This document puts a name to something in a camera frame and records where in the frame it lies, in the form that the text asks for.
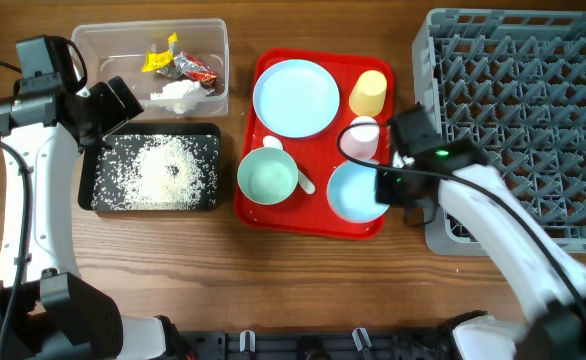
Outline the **yellow foil wrapper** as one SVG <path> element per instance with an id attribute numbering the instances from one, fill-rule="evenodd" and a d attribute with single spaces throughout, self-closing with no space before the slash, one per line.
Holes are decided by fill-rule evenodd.
<path id="1" fill-rule="evenodd" d="M 168 66 L 174 59 L 174 51 L 176 43 L 178 42 L 178 35 L 173 33 L 169 36 L 168 49 L 164 52 L 153 53 L 147 52 L 145 56 L 144 65 L 141 68 L 142 72 L 152 72 Z"/>

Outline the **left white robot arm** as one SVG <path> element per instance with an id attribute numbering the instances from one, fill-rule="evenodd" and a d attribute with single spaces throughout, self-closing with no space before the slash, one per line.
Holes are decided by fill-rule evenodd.
<path id="1" fill-rule="evenodd" d="M 142 107 L 120 77 L 88 96 L 58 74 L 26 78 L 0 101 L 7 189 L 0 252 L 0 359 L 180 359 L 188 343 L 164 316 L 122 316 L 84 282 L 75 259 L 70 185 L 87 147 Z"/>

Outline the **light blue bowl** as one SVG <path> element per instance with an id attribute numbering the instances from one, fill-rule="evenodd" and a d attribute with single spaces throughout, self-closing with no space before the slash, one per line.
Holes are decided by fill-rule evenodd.
<path id="1" fill-rule="evenodd" d="M 331 210 L 350 223 L 368 223 L 380 218 L 389 205 L 376 201 L 376 170 L 352 161 L 340 164 L 327 185 Z"/>

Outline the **red silver foil wrapper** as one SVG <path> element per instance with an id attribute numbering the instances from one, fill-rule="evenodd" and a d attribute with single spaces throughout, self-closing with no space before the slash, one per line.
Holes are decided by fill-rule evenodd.
<path id="1" fill-rule="evenodd" d="M 206 89 L 213 89 L 218 79 L 216 72 L 186 52 L 175 55 L 171 62 L 158 69 L 157 73 L 171 79 L 188 79 L 199 82 Z"/>

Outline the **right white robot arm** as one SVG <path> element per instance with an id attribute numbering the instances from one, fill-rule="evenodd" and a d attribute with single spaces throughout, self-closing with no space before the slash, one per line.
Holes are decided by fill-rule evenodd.
<path id="1" fill-rule="evenodd" d="M 393 140 L 378 171 L 382 201 L 429 197 L 458 220 L 499 268 L 523 325 L 478 315 L 450 334 L 460 359 L 586 359 L 586 266 L 561 249 L 469 141 Z"/>

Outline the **green bowl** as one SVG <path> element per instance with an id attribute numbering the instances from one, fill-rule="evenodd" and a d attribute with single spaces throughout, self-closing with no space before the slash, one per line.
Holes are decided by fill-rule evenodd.
<path id="1" fill-rule="evenodd" d="M 298 167 L 283 150 L 262 147 L 240 162 L 237 183 L 242 194 L 259 205 L 275 205 L 289 198 L 298 185 Z"/>

